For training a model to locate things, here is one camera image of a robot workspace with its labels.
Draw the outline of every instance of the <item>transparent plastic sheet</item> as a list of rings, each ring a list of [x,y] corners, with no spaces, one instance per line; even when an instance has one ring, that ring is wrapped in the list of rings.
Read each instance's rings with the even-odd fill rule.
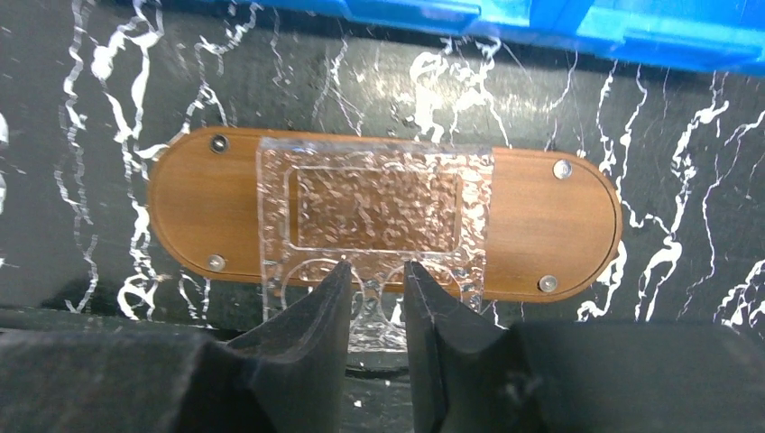
[[[490,147],[261,140],[257,153],[263,317],[349,261],[360,288],[350,350],[405,351],[385,287],[417,260],[478,310],[492,194]]]

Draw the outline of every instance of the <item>black tabletop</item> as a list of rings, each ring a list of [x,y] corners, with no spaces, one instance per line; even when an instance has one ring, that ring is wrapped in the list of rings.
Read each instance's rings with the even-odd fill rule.
[[[158,152],[223,124],[586,158],[622,200],[619,255],[571,299],[486,302],[487,318],[706,321],[765,337],[762,79],[258,5],[138,4],[0,4],[0,304],[260,323],[257,286],[182,269],[146,210]]]

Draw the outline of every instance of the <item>blue plastic tray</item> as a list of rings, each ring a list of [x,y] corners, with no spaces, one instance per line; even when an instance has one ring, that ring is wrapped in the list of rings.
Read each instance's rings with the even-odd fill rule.
[[[591,52],[671,68],[765,75],[765,0],[262,0],[450,35]]]

